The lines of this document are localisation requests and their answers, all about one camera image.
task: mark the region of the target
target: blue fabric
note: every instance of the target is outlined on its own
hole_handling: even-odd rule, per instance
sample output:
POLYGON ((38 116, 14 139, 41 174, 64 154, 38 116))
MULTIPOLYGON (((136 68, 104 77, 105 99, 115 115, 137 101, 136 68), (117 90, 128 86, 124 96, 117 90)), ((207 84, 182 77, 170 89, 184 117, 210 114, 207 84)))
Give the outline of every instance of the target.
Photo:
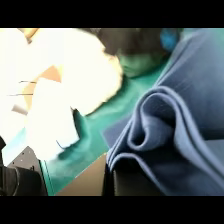
POLYGON ((135 160, 166 195, 224 195, 224 39, 188 33, 132 116, 110 127, 107 164, 135 160))

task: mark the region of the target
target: blue towel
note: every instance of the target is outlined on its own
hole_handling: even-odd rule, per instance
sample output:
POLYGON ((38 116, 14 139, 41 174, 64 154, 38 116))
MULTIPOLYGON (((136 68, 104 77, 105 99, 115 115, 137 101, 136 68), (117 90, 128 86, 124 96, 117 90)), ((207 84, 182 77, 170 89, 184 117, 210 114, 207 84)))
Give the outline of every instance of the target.
POLYGON ((166 195, 224 195, 224 38, 188 33, 131 117, 105 131, 107 164, 136 161, 166 195))

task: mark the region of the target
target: green surface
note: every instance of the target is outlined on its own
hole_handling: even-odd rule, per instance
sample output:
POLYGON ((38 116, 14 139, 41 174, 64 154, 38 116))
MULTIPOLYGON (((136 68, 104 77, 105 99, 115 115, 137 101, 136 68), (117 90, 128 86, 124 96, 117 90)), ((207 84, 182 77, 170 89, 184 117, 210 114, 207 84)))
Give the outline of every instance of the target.
POLYGON ((58 159, 42 161, 49 195, 56 194, 101 154, 108 151, 102 131, 132 112, 136 101, 154 84, 164 66, 151 74, 134 79, 124 77, 122 88, 117 95, 91 115, 81 117, 75 113, 75 124, 80 135, 79 142, 66 149, 58 159))

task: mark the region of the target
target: folded blue cloth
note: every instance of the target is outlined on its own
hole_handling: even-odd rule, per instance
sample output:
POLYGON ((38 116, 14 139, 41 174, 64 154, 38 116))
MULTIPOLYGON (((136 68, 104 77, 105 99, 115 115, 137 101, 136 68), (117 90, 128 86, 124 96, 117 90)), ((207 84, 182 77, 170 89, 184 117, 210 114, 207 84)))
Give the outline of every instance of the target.
POLYGON ((135 160, 166 195, 224 195, 224 38, 188 33, 131 117, 104 132, 110 171, 135 160))

